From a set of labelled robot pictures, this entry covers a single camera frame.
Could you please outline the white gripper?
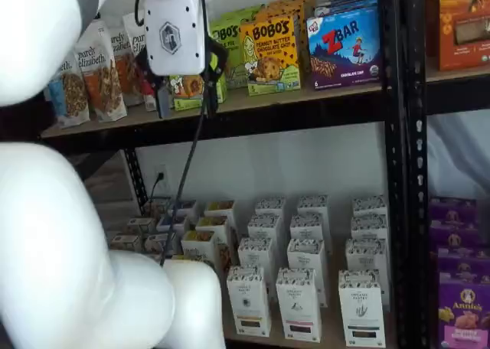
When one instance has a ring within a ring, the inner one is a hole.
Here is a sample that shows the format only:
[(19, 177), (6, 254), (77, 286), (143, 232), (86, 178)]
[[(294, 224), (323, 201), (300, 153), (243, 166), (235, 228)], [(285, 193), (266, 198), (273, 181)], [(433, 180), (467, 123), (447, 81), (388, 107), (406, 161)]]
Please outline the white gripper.
[(214, 116), (217, 82), (225, 71), (229, 52), (212, 37), (205, 38), (202, 0), (145, 0), (144, 23), (146, 49), (137, 53), (136, 63), (152, 88), (159, 118), (170, 116), (172, 103), (168, 81), (160, 76), (202, 71), (206, 113)]

